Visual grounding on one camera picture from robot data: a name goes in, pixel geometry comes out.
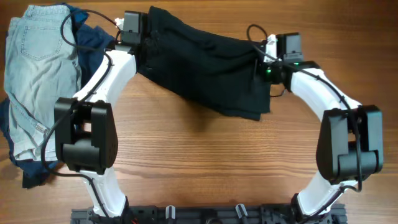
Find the black shorts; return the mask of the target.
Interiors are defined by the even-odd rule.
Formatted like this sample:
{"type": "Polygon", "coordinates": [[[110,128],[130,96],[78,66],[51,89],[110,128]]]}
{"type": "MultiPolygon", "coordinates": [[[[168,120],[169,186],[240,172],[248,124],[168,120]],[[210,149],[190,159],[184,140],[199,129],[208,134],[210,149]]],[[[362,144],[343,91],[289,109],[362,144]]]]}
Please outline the black shorts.
{"type": "Polygon", "coordinates": [[[140,74],[226,116],[260,120],[270,111],[271,85],[252,43],[195,29],[154,6],[147,28],[140,74]]]}

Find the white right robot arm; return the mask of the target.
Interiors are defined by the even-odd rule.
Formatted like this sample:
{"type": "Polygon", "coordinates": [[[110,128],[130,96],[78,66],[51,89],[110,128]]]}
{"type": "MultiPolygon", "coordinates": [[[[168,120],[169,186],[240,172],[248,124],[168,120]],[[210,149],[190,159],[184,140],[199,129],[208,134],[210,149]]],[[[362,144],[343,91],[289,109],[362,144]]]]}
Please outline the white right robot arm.
{"type": "Polygon", "coordinates": [[[314,61],[305,61],[298,33],[271,34],[261,47],[266,79],[303,100],[321,122],[317,172],[293,199],[300,221],[329,213],[348,190],[384,164],[382,112],[343,93],[314,61]]]}

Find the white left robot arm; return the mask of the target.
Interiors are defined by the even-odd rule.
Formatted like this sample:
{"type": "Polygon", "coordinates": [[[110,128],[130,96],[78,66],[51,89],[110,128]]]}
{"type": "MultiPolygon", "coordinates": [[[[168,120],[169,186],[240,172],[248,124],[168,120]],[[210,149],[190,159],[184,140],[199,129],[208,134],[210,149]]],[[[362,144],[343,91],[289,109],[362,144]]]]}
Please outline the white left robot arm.
{"type": "Polygon", "coordinates": [[[113,108],[137,72],[146,23],[146,13],[126,11],[116,23],[120,39],[102,50],[103,62],[86,86],[55,103],[56,156],[83,180],[93,202],[88,220],[95,223],[122,223],[129,216],[113,168],[118,153],[113,108]]]}

